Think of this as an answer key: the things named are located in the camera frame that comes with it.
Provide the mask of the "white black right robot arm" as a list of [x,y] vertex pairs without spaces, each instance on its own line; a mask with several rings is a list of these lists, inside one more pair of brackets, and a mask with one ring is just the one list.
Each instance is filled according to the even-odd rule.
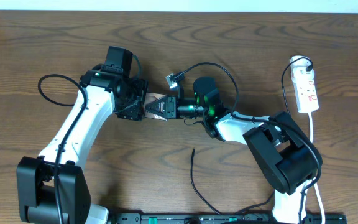
[[194,99],[182,96],[178,82],[170,82],[178,94],[147,103],[146,111],[164,119],[195,119],[211,138],[246,145],[261,172],[274,188],[272,215],[282,223],[302,223],[306,218],[308,189],[321,177],[322,158],[310,139],[284,111],[253,117],[231,112],[223,105],[213,78],[193,84]]

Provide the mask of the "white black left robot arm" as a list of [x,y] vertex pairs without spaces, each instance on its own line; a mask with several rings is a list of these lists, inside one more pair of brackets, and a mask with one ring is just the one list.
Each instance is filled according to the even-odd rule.
[[36,158],[24,156],[16,170],[19,216],[27,223],[108,223],[109,210],[91,201],[84,168],[107,118],[140,121],[147,80],[124,72],[89,70],[52,141]]

